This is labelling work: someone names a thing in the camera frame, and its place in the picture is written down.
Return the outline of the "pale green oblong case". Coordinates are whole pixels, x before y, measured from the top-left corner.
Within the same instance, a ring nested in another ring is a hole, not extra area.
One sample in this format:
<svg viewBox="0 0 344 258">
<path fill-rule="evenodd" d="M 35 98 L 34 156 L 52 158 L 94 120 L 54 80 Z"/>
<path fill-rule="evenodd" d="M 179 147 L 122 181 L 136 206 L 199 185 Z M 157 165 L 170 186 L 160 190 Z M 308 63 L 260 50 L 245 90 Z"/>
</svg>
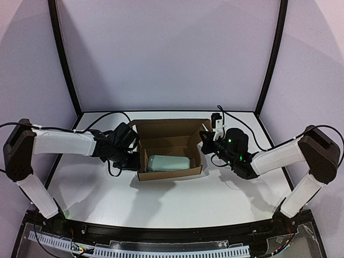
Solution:
<svg viewBox="0 0 344 258">
<path fill-rule="evenodd" d="M 179 171 L 190 169 L 190 159 L 185 156 L 152 155 L 148 158 L 147 171 Z"/>
</svg>

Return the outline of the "brown cardboard box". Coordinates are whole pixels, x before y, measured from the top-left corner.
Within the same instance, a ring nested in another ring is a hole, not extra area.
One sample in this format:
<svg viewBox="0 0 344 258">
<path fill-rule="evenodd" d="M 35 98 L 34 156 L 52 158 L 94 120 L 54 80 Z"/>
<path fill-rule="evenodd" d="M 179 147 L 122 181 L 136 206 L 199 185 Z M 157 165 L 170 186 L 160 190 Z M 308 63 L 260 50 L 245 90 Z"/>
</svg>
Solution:
<svg viewBox="0 0 344 258">
<path fill-rule="evenodd" d="M 162 180 L 201 174 L 203 164 L 198 144 L 200 131 L 211 129 L 209 119 L 146 119 L 133 120 L 131 126 L 139 135 L 138 152 L 141 168 L 139 181 Z M 152 155 L 181 156 L 190 160 L 190 168 L 176 171 L 149 171 Z"/>
</svg>

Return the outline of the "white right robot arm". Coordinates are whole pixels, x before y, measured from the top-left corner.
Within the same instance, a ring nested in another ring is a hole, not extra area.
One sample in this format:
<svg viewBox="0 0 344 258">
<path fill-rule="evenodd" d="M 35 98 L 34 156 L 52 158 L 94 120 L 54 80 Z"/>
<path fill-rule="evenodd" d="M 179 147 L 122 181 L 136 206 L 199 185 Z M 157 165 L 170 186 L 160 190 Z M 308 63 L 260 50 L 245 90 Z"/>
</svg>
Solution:
<svg viewBox="0 0 344 258">
<path fill-rule="evenodd" d="M 241 129 L 230 128 L 224 137 L 216 132 L 200 131 L 201 151 L 229 166 L 240 178 L 252 180 L 275 169 L 305 162 L 307 174 L 278 206 L 274 219 L 292 220 L 324 186 L 332 182 L 343 161 L 340 147 L 321 125 L 308 126 L 303 133 L 269 150 L 249 153 L 249 137 Z"/>
</svg>

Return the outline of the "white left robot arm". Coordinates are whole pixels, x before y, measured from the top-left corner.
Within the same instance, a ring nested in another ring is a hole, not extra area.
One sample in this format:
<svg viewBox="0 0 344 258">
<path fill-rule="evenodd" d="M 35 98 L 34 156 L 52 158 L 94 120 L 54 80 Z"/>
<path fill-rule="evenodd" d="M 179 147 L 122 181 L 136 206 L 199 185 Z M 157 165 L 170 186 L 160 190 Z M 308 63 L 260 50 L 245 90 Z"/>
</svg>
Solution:
<svg viewBox="0 0 344 258">
<path fill-rule="evenodd" d="M 34 174 L 33 155 L 83 155 L 99 158 L 109 169 L 117 168 L 120 172 L 140 169 L 140 154 L 135 151 L 139 136 L 126 123 L 105 132 L 90 128 L 77 131 L 42 127 L 31 124 L 28 119 L 9 124 L 14 129 L 3 146 L 4 173 L 20 187 L 46 224 L 58 234 L 68 230 L 67 220 L 57 201 Z"/>
</svg>

